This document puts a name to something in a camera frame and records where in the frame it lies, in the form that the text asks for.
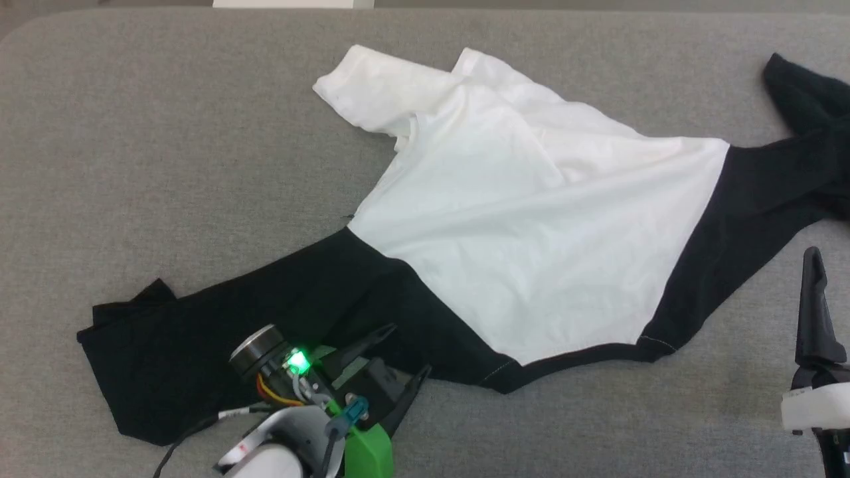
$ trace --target orange wire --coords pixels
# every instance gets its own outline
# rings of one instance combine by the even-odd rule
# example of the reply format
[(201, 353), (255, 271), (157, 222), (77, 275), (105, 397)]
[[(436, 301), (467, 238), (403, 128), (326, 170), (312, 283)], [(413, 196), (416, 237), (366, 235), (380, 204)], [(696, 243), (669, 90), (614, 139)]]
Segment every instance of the orange wire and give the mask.
[(263, 381), (263, 376), (259, 373), (257, 374), (257, 392), (263, 398), (270, 399), (271, 401), (279, 405), (285, 405), (287, 407), (300, 407), (303, 405), (303, 403), (298, 400), (283, 398), (282, 396), (277, 395), (275, 392), (271, 391), (271, 389), (266, 386), (265, 382)]

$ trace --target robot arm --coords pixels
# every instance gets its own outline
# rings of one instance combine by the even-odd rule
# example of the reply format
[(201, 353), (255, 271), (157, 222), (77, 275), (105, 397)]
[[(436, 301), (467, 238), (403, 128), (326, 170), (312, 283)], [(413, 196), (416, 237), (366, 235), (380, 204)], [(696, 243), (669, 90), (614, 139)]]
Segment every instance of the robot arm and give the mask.
[(826, 271), (817, 248), (803, 256), (791, 390), (782, 399), (782, 425), (795, 435), (811, 430), (820, 444), (827, 478), (850, 478), (850, 369), (836, 340), (826, 304)]

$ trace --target gray fabric surface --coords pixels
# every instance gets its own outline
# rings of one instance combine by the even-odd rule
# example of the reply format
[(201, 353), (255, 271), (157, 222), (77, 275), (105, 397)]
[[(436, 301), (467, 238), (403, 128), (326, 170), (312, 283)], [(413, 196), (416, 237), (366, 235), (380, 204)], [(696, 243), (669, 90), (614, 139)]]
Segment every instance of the gray fabric surface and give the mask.
[(850, 14), (845, 0), (375, 0), (375, 8)]
[[(92, 304), (161, 276), (178, 295), (343, 226), (393, 155), (310, 90), (351, 43), (451, 68), (465, 46), (645, 134), (782, 138), (759, 83), (773, 51), (850, 80), (850, 18), (566, 12), (99, 10), (0, 43), (0, 474), (147, 476), (74, 334)], [(819, 476), (781, 429), (802, 251), (819, 245), (850, 344), (850, 233), (798, 235), (655, 364), (609, 362), (507, 396), (431, 381), (397, 476)], [(188, 440), (209, 467), (250, 423)]]

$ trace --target shirt sleeve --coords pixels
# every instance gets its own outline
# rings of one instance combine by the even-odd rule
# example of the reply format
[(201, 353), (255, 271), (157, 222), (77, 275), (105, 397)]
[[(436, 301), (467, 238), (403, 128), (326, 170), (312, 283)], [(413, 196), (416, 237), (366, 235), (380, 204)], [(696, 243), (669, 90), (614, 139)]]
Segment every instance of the shirt sleeve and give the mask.
[(354, 45), (313, 90), (356, 127), (398, 137), (398, 150), (411, 134), (411, 119), (430, 112), (462, 79)]

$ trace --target green 3d-printed part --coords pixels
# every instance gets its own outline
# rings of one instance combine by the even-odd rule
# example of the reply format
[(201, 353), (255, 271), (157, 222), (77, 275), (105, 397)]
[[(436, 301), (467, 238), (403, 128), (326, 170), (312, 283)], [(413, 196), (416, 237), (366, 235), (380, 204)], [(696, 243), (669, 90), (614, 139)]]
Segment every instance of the green 3d-printed part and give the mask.
[[(334, 415), (342, 411), (335, 401), (328, 410)], [(393, 471), (393, 445), (386, 430), (379, 424), (367, 431), (352, 427), (345, 441), (345, 478), (390, 478)]]

